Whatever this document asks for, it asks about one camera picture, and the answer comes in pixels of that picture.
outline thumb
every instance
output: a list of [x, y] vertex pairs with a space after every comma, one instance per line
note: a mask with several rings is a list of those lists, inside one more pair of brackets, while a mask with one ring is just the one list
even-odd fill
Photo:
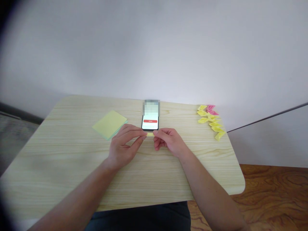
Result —
[[162, 140], [164, 140], [165, 142], [169, 142], [170, 141], [170, 136], [166, 133], [164, 133], [162, 130], [154, 130], [153, 131], [154, 136], [157, 136], [158, 138], [161, 138]]
[[138, 139], [135, 140], [135, 142], [131, 145], [130, 150], [133, 151], [134, 154], [138, 151], [140, 148], [141, 144], [143, 143], [144, 139], [146, 136], [140, 136]]

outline forearm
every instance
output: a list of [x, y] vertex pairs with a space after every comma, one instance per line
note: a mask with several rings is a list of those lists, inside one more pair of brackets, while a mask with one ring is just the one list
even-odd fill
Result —
[[84, 230], [116, 173], [104, 161], [30, 230]]
[[179, 159], [197, 205], [210, 227], [213, 230], [246, 229], [235, 203], [197, 157], [187, 151]]

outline wrist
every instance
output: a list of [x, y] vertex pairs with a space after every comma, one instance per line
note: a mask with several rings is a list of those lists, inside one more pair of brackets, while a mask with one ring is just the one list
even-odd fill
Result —
[[178, 156], [178, 158], [180, 160], [180, 163], [183, 165], [194, 156], [195, 154], [193, 154], [192, 151], [189, 148], [187, 148], [187, 150], [182, 152], [181, 155]]
[[114, 166], [109, 157], [107, 157], [99, 166], [100, 168], [109, 171], [110, 173], [117, 173], [121, 168]]

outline wooden table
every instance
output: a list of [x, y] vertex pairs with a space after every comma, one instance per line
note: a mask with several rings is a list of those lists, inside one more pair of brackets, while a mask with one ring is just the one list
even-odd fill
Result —
[[[208, 123], [197, 123], [197, 108], [161, 102], [159, 127], [175, 128], [229, 194], [241, 193], [245, 180], [228, 135], [216, 141]], [[1, 178], [13, 214], [42, 217], [108, 156], [110, 141], [92, 126], [110, 110], [141, 126], [142, 100], [69, 96], [57, 103]], [[148, 137], [115, 176], [98, 211], [191, 199], [179, 160], [166, 148], [156, 152]]]

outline hand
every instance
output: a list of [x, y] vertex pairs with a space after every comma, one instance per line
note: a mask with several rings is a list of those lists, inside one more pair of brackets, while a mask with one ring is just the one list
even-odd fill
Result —
[[[146, 135], [147, 133], [141, 128], [131, 124], [124, 124], [118, 134], [111, 140], [109, 156], [106, 159], [109, 168], [120, 170], [122, 167], [129, 164], [135, 157]], [[135, 137], [139, 138], [136, 139], [131, 147], [126, 145], [128, 141]]]
[[159, 151], [160, 147], [167, 147], [170, 152], [180, 158], [182, 153], [189, 151], [189, 148], [182, 140], [182, 137], [174, 128], [161, 128], [154, 130], [154, 148]]

